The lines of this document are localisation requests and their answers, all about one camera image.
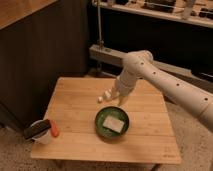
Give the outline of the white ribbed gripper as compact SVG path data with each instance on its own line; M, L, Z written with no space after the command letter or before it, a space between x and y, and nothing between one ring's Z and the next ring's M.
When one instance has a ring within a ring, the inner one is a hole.
M118 105L122 106L128 99L129 94L134 90L138 77L123 69L116 77L112 87L112 98L118 99Z

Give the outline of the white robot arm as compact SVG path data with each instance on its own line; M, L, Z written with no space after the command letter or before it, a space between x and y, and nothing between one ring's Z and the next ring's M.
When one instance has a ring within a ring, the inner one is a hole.
M158 69L147 50L126 53L122 63L123 70L112 88L113 98L122 102L143 78L213 133L213 94Z

